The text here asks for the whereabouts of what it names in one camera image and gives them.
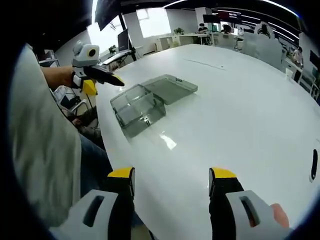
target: jeans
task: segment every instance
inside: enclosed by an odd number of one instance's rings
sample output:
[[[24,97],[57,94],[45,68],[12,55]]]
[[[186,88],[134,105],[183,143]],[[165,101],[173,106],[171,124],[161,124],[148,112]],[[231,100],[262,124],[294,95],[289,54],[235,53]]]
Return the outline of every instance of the jeans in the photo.
[[[99,190],[108,174],[113,171],[106,151],[80,134],[81,170],[80,195],[83,197],[92,189]]]

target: fingers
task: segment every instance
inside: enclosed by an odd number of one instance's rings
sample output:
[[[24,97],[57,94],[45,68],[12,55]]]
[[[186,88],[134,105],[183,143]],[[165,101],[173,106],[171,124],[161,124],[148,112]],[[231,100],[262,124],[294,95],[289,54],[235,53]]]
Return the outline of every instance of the fingers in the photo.
[[[273,209],[274,219],[284,228],[289,228],[289,219],[285,211],[282,209],[280,204],[274,203],[270,207]]]

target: window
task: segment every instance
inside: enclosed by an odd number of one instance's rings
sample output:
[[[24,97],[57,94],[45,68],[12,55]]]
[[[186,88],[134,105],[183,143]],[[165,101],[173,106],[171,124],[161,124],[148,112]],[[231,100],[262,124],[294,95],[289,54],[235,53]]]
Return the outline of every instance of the window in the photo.
[[[108,50],[113,45],[118,47],[118,34],[123,31],[118,16],[105,26],[102,31],[100,31],[97,22],[88,26],[87,30],[91,43],[99,46],[100,54]]]
[[[144,38],[171,33],[167,11],[164,8],[139,9],[136,14]]]

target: potted plant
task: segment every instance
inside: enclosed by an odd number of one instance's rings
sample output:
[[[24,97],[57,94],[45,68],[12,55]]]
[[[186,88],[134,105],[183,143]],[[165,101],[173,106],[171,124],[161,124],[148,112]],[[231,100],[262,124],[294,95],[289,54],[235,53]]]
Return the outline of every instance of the potted plant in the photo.
[[[174,34],[177,34],[177,35],[183,35],[185,30],[183,30],[181,27],[178,27],[176,28],[175,30],[173,30]]]
[[[116,48],[116,45],[113,45],[113,46],[109,47],[109,52],[110,52],[111,54],[116,53],[115,48]]]

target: person's arm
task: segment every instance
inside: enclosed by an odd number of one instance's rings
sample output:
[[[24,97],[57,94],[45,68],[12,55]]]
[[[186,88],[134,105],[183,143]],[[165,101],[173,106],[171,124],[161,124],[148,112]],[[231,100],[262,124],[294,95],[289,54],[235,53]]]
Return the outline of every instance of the person's arm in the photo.
[[[61,85],[71,87],[73,82],[72,66],[41,67],[41,70],[52,91],[56,90]]]

